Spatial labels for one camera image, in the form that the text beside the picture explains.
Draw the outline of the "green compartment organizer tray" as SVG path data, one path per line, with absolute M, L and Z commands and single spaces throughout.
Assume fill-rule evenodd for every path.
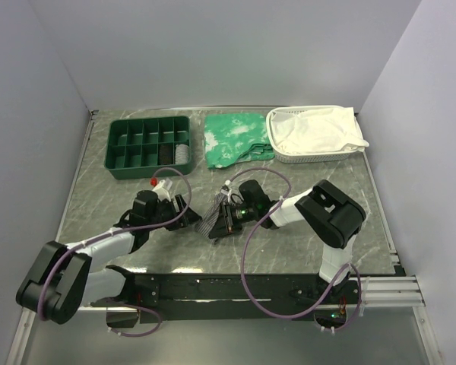
M 158 163 L 160 144 L 187 144 L 190 161 L 184 165 Z M 117 119 L 110 123 L 104 167 L 117 180 L 174 176 L 172 167 L 184 175 L 194 169 L 194 148 L 191 142 L 190 118 L 187 116 L 156 116 L 140 119 Z

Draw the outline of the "green white patterned underwear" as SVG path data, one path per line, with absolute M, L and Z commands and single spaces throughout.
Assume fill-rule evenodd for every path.
M 260 113 L 227 113 L 204 119 L 204 156 L 210 170 L 237 163 L 272 160 L 265 117 Z

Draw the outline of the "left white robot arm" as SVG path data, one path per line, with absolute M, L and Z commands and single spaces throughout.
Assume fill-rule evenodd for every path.
M 46 243 L 15 301 L 41 320 L 57 324 L 66 323 L 80 306 L 103 298 L 128 305 L 136 295 L 133 275 L 110 261 L 138 251 L 156 229 L 179 230 L 200 219 L 181 195 L 169 198 L 160 192 L 140 191 L 132 207 L 106 232 L 79 243 Z

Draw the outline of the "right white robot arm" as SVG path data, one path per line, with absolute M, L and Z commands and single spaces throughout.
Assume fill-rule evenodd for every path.
M 207 238 L 217 240 L 242 231 L 243 224 L 260 221 L 276 204 L 260 184 L 250 179 L 239 186 L 240 203 L 222 202 L 217 216 L 208 224 Z M 323 242 L 322 263 L 318 276 L 319 297 L 334 303 L 344 294 L 342 281 L 349 268 L 339 274 L 352 259 L 353 243 L 366 219 L 363 208 L 331 182 L 323 179 L 312 188 L 283 200 L 261 227 L 276 230 L 305 221 Z

